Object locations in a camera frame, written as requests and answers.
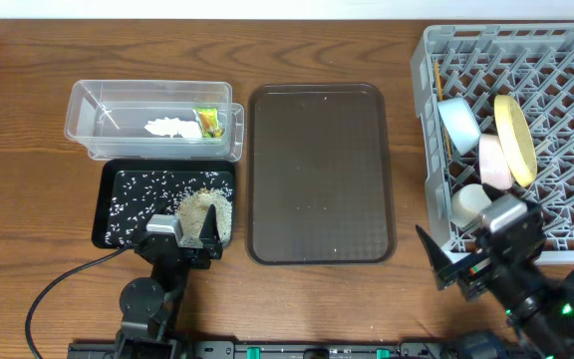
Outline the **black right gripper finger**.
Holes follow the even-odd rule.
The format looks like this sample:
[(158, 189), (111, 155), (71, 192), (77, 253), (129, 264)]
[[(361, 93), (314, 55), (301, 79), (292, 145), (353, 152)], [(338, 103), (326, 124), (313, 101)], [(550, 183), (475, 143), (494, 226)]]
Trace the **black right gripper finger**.
[(504, 190), (495, 188), (488, 183), (484, 183), (482, 189), (490, 200), (498, 200), (505, 195)]
[(453, 283), (452, 262), (422, 227), (416, 225), (416, 232), (427, 253), (436, 287), (444, 290)]

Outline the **white bowl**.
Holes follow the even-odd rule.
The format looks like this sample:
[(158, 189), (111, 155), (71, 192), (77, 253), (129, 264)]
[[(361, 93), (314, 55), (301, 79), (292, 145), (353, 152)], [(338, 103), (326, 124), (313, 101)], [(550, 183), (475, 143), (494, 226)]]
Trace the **white bowl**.
[(499, 137), (481, 135), (478, 154), (481, 182), (497, 189), (510, 189), (514, 178), (506, 162)]

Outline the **white cup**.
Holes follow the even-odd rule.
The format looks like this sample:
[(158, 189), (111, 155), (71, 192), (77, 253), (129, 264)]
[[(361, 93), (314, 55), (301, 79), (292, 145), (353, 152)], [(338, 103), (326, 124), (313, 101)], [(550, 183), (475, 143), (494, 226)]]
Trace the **white cup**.
[(481, 184), (468, 184), (451, 197), (450, 221), (459, 227), (466, 227), (491, 205), (491, 199)]

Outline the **leftover rice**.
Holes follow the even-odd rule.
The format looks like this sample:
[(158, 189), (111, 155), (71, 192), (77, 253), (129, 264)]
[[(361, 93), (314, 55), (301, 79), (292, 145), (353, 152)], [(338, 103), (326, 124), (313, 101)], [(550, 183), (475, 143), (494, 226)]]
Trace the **leftover rice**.
[(221, 189), (201, 188), (186, 197), (176, 212), (182, 230), (182, 239), (179, 242), (181, 246), (201, 247), (199, 235), (212, 205), (216, 209), (216, 224), (222, 245), (229, 245), (233, 219), (232, 203)]

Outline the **yellow plate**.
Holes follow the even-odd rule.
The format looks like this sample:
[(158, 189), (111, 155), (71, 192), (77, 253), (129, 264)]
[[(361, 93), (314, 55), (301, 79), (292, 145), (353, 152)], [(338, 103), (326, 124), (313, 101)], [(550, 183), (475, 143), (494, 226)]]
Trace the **yellow plate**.
[(507, 165), (517, 183), (527, 187), (536, 179), (537, 157), (525, 116), (518, 102), (508, 95), (497, 95), (493, 109)]

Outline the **blue bowl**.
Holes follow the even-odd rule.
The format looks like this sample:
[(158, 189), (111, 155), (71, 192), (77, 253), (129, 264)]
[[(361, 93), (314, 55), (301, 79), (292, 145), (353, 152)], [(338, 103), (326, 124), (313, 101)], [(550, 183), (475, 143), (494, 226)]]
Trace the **blue bowl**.
[(465, 98), (440, 101), (437, 103), (437, 109), (451, 143), (460, 155), (465, 155), (478, 146), (481, 131)]

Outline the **green snack wrapper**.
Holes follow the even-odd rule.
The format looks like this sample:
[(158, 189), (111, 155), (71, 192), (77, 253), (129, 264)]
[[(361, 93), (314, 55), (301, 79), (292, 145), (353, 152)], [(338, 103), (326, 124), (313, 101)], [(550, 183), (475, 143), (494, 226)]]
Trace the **green snack wrapper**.
[(196, 121), (199, 123), (201, 135), (204, 138), (221, 138), (223, 127), (218, 120), (216, 108), (195, 108), (193, 110)]

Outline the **wooden chopstick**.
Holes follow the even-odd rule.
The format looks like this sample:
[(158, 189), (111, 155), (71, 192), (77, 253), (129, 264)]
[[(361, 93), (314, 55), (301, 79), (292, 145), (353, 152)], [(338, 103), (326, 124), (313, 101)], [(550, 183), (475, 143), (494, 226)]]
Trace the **wooden chopstick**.
[[(438, 103), (440, 103), (443, 100), (443, 91), (442, 91), (442, 84), (441, 84), (441, 77), (440, 77), (438, 60), (433, 61), (433, 70), (434, 70), (434, 77), (435, 77), (437, 99), (438, 99)], [(443, 139), (444, 139), (444, 145), (446, 148), (446, 158), (448, 161), (450, 161), (452, 159), (450, 137), (448, 135), (447, 128), (444, 125), (443, 120), (441, 119), (441, 114), (439, 112), (438, 112), (438, 114), (440, 115), (440, 120), (442, 121), (442, 134), (443, 134)]]

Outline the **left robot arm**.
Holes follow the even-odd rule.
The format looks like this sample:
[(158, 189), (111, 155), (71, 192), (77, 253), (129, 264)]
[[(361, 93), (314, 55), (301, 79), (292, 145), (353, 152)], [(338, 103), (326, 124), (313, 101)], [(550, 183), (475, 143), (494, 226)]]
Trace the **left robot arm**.
[(152, 265), (148, 277), (125, 286), (120, 296), (121, 329), (112, 357), (115, 359), (194, 356), (193, 344), (176, 331), (176, 320), (192, 269), (208, 269), (222, 257), (217, 214), (211, 205), (199, 234), (200, 247), (182, 246), (180, 218), (152, 214), (133, 240), (135, 254)]

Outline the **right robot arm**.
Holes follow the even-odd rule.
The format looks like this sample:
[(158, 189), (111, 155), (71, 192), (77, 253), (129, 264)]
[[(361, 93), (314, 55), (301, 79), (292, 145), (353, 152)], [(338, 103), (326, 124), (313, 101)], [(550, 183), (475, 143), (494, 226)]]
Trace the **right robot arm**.
[(451, 261), (416, 229), (437, 288), (455, 284), (468, 301), (491, 293), (525, 355), (574, 358), (574, 270), (559, 280), (536, 266), (546, 241), (541, 206), (488, 184), (482, 189), (491, 204), (477, 216), (475, 250), (463, 259)]

